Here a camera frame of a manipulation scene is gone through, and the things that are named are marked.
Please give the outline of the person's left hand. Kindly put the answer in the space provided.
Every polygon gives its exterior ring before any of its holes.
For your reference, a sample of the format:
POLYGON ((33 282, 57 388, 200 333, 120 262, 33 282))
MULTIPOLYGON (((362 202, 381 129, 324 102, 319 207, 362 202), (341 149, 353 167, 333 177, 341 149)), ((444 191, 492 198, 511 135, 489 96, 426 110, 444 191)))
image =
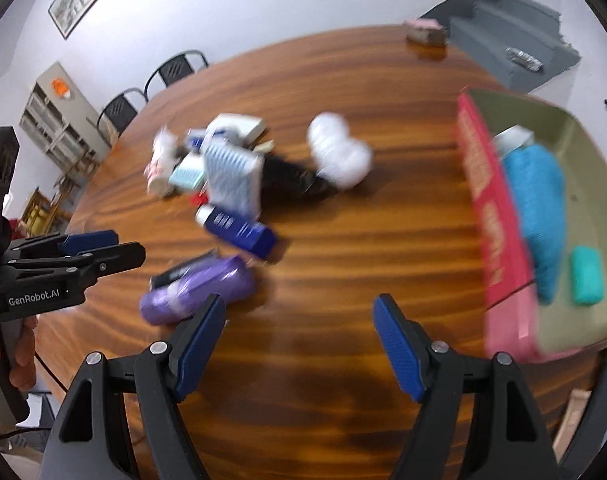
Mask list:
POLYGON ((36 338, 34 338, 34 330, 37 325, 38 318, 35 315, 25 318, 22 332, 16 342, 15 364, 10 371, 10 382, 20 391, 28 391, 36 384, 37 372, 36 364, 34 364, 36 338))

